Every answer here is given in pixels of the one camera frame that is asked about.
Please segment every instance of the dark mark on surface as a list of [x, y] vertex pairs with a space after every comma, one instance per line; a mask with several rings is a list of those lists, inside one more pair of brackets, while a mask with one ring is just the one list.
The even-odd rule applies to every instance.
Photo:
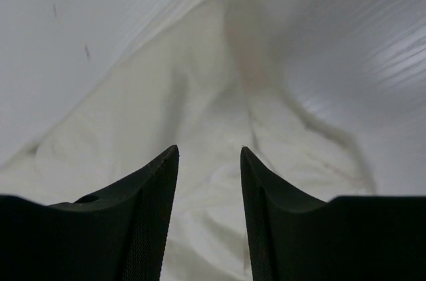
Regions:
[[89, 52], [89, 48], [87, 47], [87, 45], [85, 47], [85, 51], [86, 51], [86, 57], [87, 57], [87, 59], [90, 60], [91, 59], [91, 53]]

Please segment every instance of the fabric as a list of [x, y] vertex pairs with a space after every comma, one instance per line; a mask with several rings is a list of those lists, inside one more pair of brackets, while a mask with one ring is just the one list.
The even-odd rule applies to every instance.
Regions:
[[310, 130], [275, 86], [259, 13], [256, 0], [201, 4], [117, 66], [36, 150], [4, 168], [0, 192], [74, 201], [176, 143], [161, 280], [251, 280], [242, 146], [323, 200], [374, 193], [352, 151]]

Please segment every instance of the white cloth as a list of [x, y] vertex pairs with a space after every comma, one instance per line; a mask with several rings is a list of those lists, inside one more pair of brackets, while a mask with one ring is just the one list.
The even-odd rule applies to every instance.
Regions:
[[254, 0], [208, 0], [187, 14], [4, 168], [0, 192], [72, 202], [177, 143], [161, 280], [251, 280], [242, 146], [324, 200], [373, 192], [351, 154], [307, 129], [275, 89], [257, 13]]

